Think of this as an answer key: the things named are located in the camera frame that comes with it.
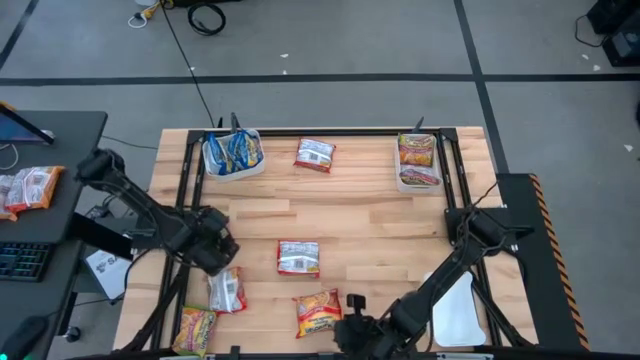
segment black keyboard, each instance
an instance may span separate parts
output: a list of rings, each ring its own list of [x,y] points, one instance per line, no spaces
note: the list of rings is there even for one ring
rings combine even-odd
[[[0,242],[0,280],[42,280],[53,255],[53,244]]]

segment wooden table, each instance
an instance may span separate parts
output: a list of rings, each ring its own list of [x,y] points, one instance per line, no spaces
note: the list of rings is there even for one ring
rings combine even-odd
[[[494,182],[495,173],[481,127],[457,128],[470,193],[475,200]],[[188,130],[164,130],[150,194],[173,206]],[[263,174],[226,184],[205,176],[201,205],[215,206],[230,217],[230,230],[241,250],[233,266],[243,268],[248,309],[222,315],[209,342],[209,353],[228,353],[232,345],[243,353],[310,353],[337,351],[333,333],[295,339],[294,296],[338,288],[343,311],[347,293],[367,296],[368,314],[375,317],[396,298],[416,289],[423,276],[451,253],[443,217],[442,189],[428,195],[402,194],[394,181],[395,137],[321,137],[337,146],[331,174],[294,167],[298,139],[264,138]],[[455,174],[451,149],[449,168]],[[191,172],[195,173],[194,156]],[[459,206],[456,176],[452,176]],[[187,188],[189,205],[194,184]],[[497,187],[481,206],[497,206]],[[312,240],[320,245],[319,279],[284,277],[276,272],[277,240]],[[114,348],[129,342],[157,300],[165,256],[155,251],[132,269]],[[486,259],[493,298],[529,341],[536,333],[517,261],[506,255]],[[206,275],[191,270],[186,304],[206,306]],[[480,324],[487,321],[476,299]],[[173,308],[165,317],[162,347],[170,345]],[[424,350],[426,337],[418,349]]]

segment orange and black hazard stripe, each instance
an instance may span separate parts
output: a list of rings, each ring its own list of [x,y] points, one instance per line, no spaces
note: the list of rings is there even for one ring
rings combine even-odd
[[[531,183],[535,188],[536,197],[538,198],[538,207],[540,208],[540,213],[544,218],[544,225],[547,230],[547,237],[549,238],[549,242],[551,243],[551,248],[553,250],[553,257],[556,260],[556,265],[558,267],[558,272],[560,274],[560,280],[562,281],[562,285],[564,286],[564,292],[567,296],[567,302],[569,304],[569,308],[571,309],[571,316],[573,317],[573,322],[576,325],[576,331],[578,332],[580,345],[582,345],[582,347],[585,348],[586,350],[591,350],[589,346],[589,341],[587,340],[587,333],[584,330],[584,323],[582,322],[580,311],[578,311],[576,298],[573,295],[573,290],[571,289],[571,284],[569,283],[569,275],[567,274],[567,268],[564,265],[564,259],[562,258],[562,253],[560,252],[560,246],[558,245],[558,238],[556,237],[556,232],[553,230],[553,224],[551,223],[549,210],[547,209],[547,204],[544,201],[542,186],[540,186],[540,181],[538,180],[537,176],[533,174],[529,174],[529,177],[531,178]]]

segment blue snack packet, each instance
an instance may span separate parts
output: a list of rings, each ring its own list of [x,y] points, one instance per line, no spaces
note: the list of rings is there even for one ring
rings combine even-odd
[[[264,158],[260,149],[260,140],[246,130],[240,130],[233,134],[231,141],[229,141],[229,154],[239,170],[250,169],[258,165]]]
[[[216,139],[213,133],[209,133],[207,136],[207,142],[211,149],[211,157],[213,162],[220,167],[218,175],[229,175],[236,171],[235,164],[231,160],[229,154],[225,151],[224,147],[220,145],[220,142]]]

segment plastic container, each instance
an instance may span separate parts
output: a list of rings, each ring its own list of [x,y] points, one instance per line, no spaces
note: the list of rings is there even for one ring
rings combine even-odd
[[[424,134],[415,134],[416,136],[424,136]],[[402,182],[400,179],[400,150],[398,149],[398,141],[396,139],[395,146],[393,147],[393,151],[395,153],[395,163],[396,163],[396,185],[398,187],[398,191],[402,193],[410,193],[410,194],[424,194],[435,192],[440,186],[442,186],[442,177],[440,176],[440,162],[438,160],[438,146],[437,146],[438,137],[436,136],[436,145],[433,148],[433,173],[434,176],[440,179],[439,185],[407,185]]]
[[[245,130],[250,135],[258,138],[258,140],[260,141],[260,151],[262,151],[262,154],[264,155],[264,148],[262,147],[262,140],[260,139],[260,134],[253,129],[245,129]],[[217,138],[217,140],[218,142],[220,142],[220,145],[226,148],[227,145],[229,145],[229,141],[231,141],[232,137],[233,135],[227,135],[227,136],[219,137]],[[262,161],[260,161],[256,166],[252,168],[236,171],[229,175],[218,175],[220,167],[212,161],[213,158],[211,156],[211,147],[209,146],[208,141],[205,141],[202,143],[202,155],[204,156],[204,166],[207,170],[207,174],[209,174],[217,182],[220,182],[220,183],[225,183],[233,180],[242,179],[247,176],[260,174],[264,171],[265,161],[266,161],[266,156],[263,156]]]

